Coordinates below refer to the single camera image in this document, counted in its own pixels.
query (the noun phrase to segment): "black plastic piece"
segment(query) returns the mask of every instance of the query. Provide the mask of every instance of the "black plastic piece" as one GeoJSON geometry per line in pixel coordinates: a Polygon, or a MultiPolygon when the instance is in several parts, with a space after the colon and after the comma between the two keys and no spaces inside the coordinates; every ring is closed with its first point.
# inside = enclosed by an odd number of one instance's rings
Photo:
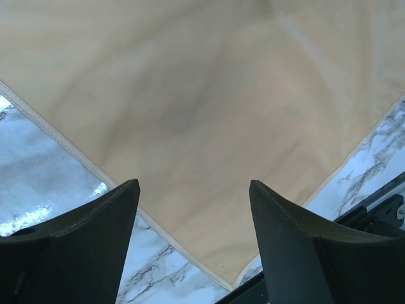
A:
{"type": "Polygon", "coordinates": [[[0,237],[1,304],[114,304],[139,201],[130,180],[52,220],[0,237]]]}
{"type": "Polygon", "coordinates": [[[259,181],[251,208],[271,304],[404,303],[404,237],[333,223],[259,181]]]}
{"type": "Polygon", "coordinates": [[[245,282],[217,304],[268,304],[266,282],[263,273],[245,282]]]}
{"type": "MultiPolygon", "coordinates": [[[[398,229],[404,225],[404,219],[399,220],[396,215],[396,210],[404,204],[403,196],[396,193],[399,191],[398,187],[403,183],[405,183],[405,173],[397,176],[361,203],[345,212],[335,222],[359,231],[381,236],[397,237],[404,235],[405,231],[398,229]],[[390,198],[375,205],[378,200],[390,195],[392,195],[390,198]]],[[[232,291],[228,296],[216,302],[216,304],[250,304],[251,302],[247,301],[243,295],[251,295],[254,293],[253,290],[260,295],[260,298],[257,298],[255,303],[269,303],[265,277],[263,272],[260,272],[257,276],[232,291]]]]}

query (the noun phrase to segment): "screw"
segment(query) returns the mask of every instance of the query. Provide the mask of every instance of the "screw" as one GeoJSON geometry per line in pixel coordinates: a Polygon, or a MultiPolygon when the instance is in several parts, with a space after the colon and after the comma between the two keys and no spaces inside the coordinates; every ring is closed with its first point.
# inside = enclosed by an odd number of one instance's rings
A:
{"type": "Polygon", "coordinates": [[[402,220],[405,217],[405,205],[401,205],[397,211],[397,219],[402,220]]]}

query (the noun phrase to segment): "beige fabric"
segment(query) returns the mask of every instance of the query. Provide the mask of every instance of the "beige fabric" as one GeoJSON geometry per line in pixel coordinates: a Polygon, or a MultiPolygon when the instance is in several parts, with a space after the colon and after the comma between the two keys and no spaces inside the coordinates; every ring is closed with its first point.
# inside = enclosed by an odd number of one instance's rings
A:
{"type": "Polygon", "coordinates": [[[404,5],[0,0],[0,78],[231,288],[250,180],[303,204],[405,91],[404,5]]]}

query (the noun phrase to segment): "fabric edge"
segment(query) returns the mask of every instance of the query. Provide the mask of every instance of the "fabric edge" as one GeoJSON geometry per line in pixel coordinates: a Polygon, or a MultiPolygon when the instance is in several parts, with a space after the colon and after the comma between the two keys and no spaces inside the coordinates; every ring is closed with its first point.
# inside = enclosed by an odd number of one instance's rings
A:
{"type": "Polygon", "coordinates": [[[246,264],[246,266],[242,269],[241,272],[239,272],[239,275],[236,277],[234,282],[232,283],[232,286],[234,288],[238,288],[240,283],[242,282],[244,276],[246,275],[246,272],[252,267],[252,264],[256,263],[256,260],[260,258],[260,254],[257,254],[250,260],[249,263],[246,264]]]}
{"type": "Polygon", "coordinates": [[[315,192],[302,204],[302,207],[306,208],[313,198],[322,191],[322,189],[343,169],[343,167],[347,164],[347,162],[356,154],[360,147],[370,138],[371,134],[377,129],[377,127],[392,113],[392,111],[398,106],[398,104],[405,100],[405,92],[397,99],[397,101],[390,106],[390,108],[381,116],[381,118],[375,123],[374,127],[370,130],[366,137],[364,137],[357,145],[353,148],[353,150],[345,157],[342,164],[334,170],[328,178],[326,178],[315,190],[315,192]]]}
{"type": "MultiPolygon", "coordinates": [[[[28,117],[34,124],[42,129],[48,136],[60,144],[69,154],[76,158],[87,170],[92,172],[102,182],[104,182],[110,189],[115,188],[118,184],[104,171],[102,171],[96,164],[88,159],[73,143],[71,143],[62,133],[56,130],[49,122],[40,116],[34,109],[32,109],[24,100],[12,91],[2,80],[0,80],[0,94],[3,95],[10,103],[18,108],[26,117],[28,117]]],[[[183,257],[190,263],[195,265],[200,271],[217,282],[220,286],[227,291],[234,290],[233,284],[230,284],[219,275],[215,274],[212,270],[208,269],[201,262],[196,260],[173,236],[163,229],[152,217],[147,214],[142,208],[138,207],[139,216],[155,230],[166,242],[172,245],[183,257]]]]}

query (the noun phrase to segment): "marble surface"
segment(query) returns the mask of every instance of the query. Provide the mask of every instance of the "marble surface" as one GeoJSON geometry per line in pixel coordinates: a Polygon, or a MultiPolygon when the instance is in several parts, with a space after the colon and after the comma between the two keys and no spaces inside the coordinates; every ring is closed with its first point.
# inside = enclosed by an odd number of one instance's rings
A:
{"type": "MultiPolygon", "coordinates": [[[[405,171],[404,144],[402,102],[307,208],[331,220],[343,214],[405,171]]],[[[2,236],[65,213],[108,190],[2,97],[0,173],[2,236]]],[[[242,282],[260,271],[257,259],[242,282]]],[[[117,303],[212,304],[226,294],[136,218],[117,303]]]]}

